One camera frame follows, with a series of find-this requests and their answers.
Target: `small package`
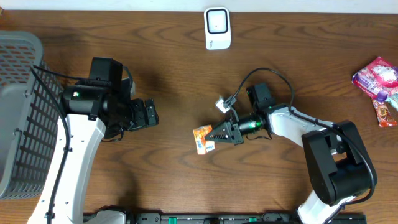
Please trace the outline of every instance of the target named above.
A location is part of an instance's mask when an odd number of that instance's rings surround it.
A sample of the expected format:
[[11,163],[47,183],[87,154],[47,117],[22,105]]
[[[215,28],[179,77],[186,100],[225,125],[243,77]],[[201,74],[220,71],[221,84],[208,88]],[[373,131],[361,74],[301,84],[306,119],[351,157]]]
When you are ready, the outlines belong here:
[[214,141],[206,141],[205,136],[211,132],[213,128],[211,125],[202,126],[193,130],[193,135],[195,137],[195,142],[197,144],[197,150],[199,155],[204,155],[207,152],[214,150]]
[[398,93],[398,68],[378,57],[357,72],[352,82],[372,99],[382,103],[388,96]]
[[395,121],[388,108],[384,103],[379,103],[378,101],[372,99],[373,107],[376,110],[377,120],[379,120],[379,126],[384,128],[388,126],[397,126],[397,121]]
[[398,94],[389,96],[386,101],[398,111]]

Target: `gray plastic basket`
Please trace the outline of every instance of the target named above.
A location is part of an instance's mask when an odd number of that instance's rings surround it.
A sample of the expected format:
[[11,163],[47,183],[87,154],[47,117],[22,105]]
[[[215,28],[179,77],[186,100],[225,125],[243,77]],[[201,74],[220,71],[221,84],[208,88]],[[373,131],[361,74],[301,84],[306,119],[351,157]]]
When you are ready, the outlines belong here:
[[[0,199],[41,193],[53,156],[58,114],[30,74],[46,67],[40,40],[26,32],[0,31]],[[55,96],[62,91],[51,74],[38,72]]]

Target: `wire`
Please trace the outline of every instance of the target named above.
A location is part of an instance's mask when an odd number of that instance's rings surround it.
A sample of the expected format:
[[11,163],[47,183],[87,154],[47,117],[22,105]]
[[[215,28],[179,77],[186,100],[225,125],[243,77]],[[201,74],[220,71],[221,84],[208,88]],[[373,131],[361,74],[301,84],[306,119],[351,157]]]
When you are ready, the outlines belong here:
[[266,139],[266,140],[270,140],[269,137],[265,137],[265,136],[256,136],[255,138],[249,138],[248,135],[246,135],[246,139],[247,140],[256,140],[256,139]]
[[241,82],[241,84],[240,84],[238,90],[237,90],[236,93],[233,95],[233,97],[230,98],[230,100],[229,100],[228,102],[230,102],[231,100],[233,100],[233,98],[235,98],[235,97],[238,95],[238,93],[239,93],[239,91],[241,90],[241,88],[242,88],[244,82],[249,78],[249,76],[252,75],[254,72],[259,71],[259,70],[267,70],[267,71],[270,71],[270,72],[272,72],[272,73],[275,73],[275,74],[278,75],[281,79],[283,79],[283,81],[285,81],[286,84],[289,86],[291,98],[290,98],[290,103],[289,103],[289,105],[288,105],[288,109],[289,109],[290,114],[292,114],[292,115],[294,115],[294,116],[296,116],[296,117],[298,117],[298,118],[300,118],[300,119],[303,119],[303,120],[305,120],[305,121],[311,122],[311,123],[313,123],[313,124],[315,124],[315,125],[319,125],[319,126],[321,126],[321,127],[323,127],[323,128],[326,128],[327,130],[333,132],[335,135],[339,136],[339,137],[341,138],[342,141],[347,142],[347,143],[352,147],[352,149],[354,149],[354,151],[356,151],[356,152],[359,154],[360,158],[362,159],[362,161],[363,161],[363,163],[364,163],[364,165],[365,165],[365,167],[366,167],[366,170],[368,171],[369,178],[370,178],[370,180],[371,180],[371,185],[370,185],[370,191],[369,191],[369,193],[367,194],[367,196],[365,196],[365,197],[363,197],[363,198],[361,198],[361,199],[359,199],[359,200],[350,201],[350,202],[343,202],[342,204],[339,205],[339,209],[337,209],[330,217],[328,217],[328,218],[325,220],[324,224],[329,223],[341,210],[345,209],[345,206],[347,206],[347,205],[354,205],[354,204],[362,203],[362,202],[365,202],[365,201],[369,200],[369,198],[372,197],[372,195],[373,195],[373,193],[374,193],[374,188],[375,188],[375,186],[376,186],[375,181],[374,181],[374,177],[373,177],[372,170],[371,170],[371,168],[370,168],[370,166],[369,166],[370,162],[367,161],[367,160],[365,159],[363,153],[359,150],[359,148],[355,145],[355,143],[354,143],[350,138],[348,138],[347,136],[345,136],[344,134],[342,134],[341,132],[337,131],[336,129],[334,129],[334,128],[328,126],[328,125],[325,125],[325,124],[323,124],[323,123],[319,123],[317,119],[312,120],[312,119],[310,119],[310,118],[306,118],[306,117],[301,116],[301,115],[297,114],[296,112],[294,112],[294,110],[292,110],[292,105],[293,105],[293,100],[294,100],[294,89],[293,89],[292,85],[290,84],[290,82],[289,82],[281,73],[279,73],[279,72],[277,72],[277,71],[275,71],[275,70],[273,70],[273,69],[270,69],[270,68],[256,68],[256,69],[254,69],[254,70],[251,71],[248,75],[246,75],[246,77],[245,77],[245,78],[243,79],[243,81]]
[[58,73],[58,72],[53,72],[53,71],[47,70],[45,68],[39,67],[37,65],[33,65],[33,67],[38,69],[38,70],[41,70],[43,72],[48,72],[48,73],[51,73],[51,74],[53,74],[55,76],[59,76],[59,77],[62,77],[62,78],[69,78],[69,79],[74,79],[74,80],[83,80],[83,79],[85,79],[85,78],[80,78],[80,77],[71,77],[69,75],[64,75],[64,74],[61,74],[61,73]]
[[120,127],[120,138],[118,139],[111,139],[111,140],[101,140],[101,142],[117,142],[117,141],[122,141],[123,136],[124,136],[124,129]]
[[61,175],[62,175],[62,170],[63,167],[65,166],[65,162],[67,160],[68,152],[69,152],[69,147],[70,147],[70,135],[69,135],[69,129],[68,129],[68,124],[67,121],[65,120],[65,117],[63,116],[62,109],[60,105],[58,104],[57,100],[49,90],[49,88],[46,86],[46,84],[41,80],[41,78],[38,76],[38,74],[35,72],[35,70],[31,67],[30,71],[32,72],[33,76],[37,80],[37,82],[42,86],[46,94],[50,97],[50,99],[53,101],[55,108],[57,109],[58,114],[60,115],[60,119],[62,121],[63,128],[65,130],[65,148],[63,149],[63,156],[60,164],[60,168],[58,170],[57,176],[55,178],[54,182],[54,188],[52,189],[51,192],[51,197],[50,197],[50,203],[49,203],[49,210],[46,213],[47,215],[47,224],[51,224],[52,221],[52,215],[53,215],[53,205],[54,205],[54,200],[55,200],[55,195],[57,194],[58,186],[60,183]]
[[[227,100],[227,102],[225,102],[225,103],[229,103],[229,102],[231,102],[234,98],[236,98],[236,96],[238,95],[239,91],[241,91],[241,88],[242,88],[244,82],[246,82],[246,80],[247,80],[253,73],[255,73],[256,71],[260,71],[260,70],[265,70],[265,71],[269,71],[269,72],[275,73],[277,76],[279,76],[279,78],[283,79],[283,81],[286,82],[286,84],[289,86],[289,88],[290,88],[291,90],[293,90],[293,87],[292,87],[292,85],[290,84],[290,82],[289,82],[282,74],[280,74],[279,72],[277,72],[277,71],[275,71],[275,70],[273,70],[273,69],[271,69],[271,68],[256,68],[256,69],[254,69],[253,71],[249,72],[249,74],[246,75],[246,77],[244,77],[244,79],[242,80],[241,84],[240,84],[239,87],[238,87],[238,90],[236,90],[235,94],[234,94],[229,100]],[[291,101],[290,101],[290,104],[293,103],[293,98],[294,98],[294,94],[292,94],[292,99],[291,99]]]

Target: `orange snack package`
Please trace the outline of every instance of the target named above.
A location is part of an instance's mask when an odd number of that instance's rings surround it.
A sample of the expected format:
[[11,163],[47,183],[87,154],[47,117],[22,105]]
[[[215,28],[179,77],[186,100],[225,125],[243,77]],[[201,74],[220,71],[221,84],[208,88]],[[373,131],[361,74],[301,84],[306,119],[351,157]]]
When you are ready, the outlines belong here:
[[378,101],[372,99],[373,107],[376,110],[377,120],[379,120],[379,126],[389,127],[389,126],[397,126],[397,121],[392,118],[390,111],[384,105],[384,103],[379,103]]
[[216,148],[214,141],[205,140],[205,136],[210,133],[211,130],[213,130],[211,125],[202,126],[193,130],[193,135],[195,137],[195,142],[197,144],[197,150],[199,155],[204,155],[207,152],[210,152]]

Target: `wood grain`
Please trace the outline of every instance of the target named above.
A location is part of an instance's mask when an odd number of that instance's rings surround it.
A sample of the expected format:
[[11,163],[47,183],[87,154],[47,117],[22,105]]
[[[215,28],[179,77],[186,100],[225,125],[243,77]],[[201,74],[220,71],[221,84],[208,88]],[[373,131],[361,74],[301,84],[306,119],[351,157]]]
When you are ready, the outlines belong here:
[[[368,223],[397,223],[398,128],[379,128],[370,99],[350,82],[380,55],[398,65],[398,17],[367,14],[232,13],[229,49],[205,48],[203,14],[195,12],[6,11],[2,30],[24,30],[44,45],[52,70],[87,77],[92,57],[112,57],[133,73],[137,97],[154,98],[160,124],[101,143],[85,211],[103,205],[165,213],[262,213],[293,210],[311,191],[303,150],[283,138],[217,145],[196,154],[192,129],[219,121],[215,108],[257,67],[285,74],[294,105],[329,121],[353,121],[379,182],[369,201],[348,208]],[[259,72],[279,102],[285,84]],[[240,113],[250,112],[238,95]],[[0,202],[0,223],[25,223],[37,198]]]

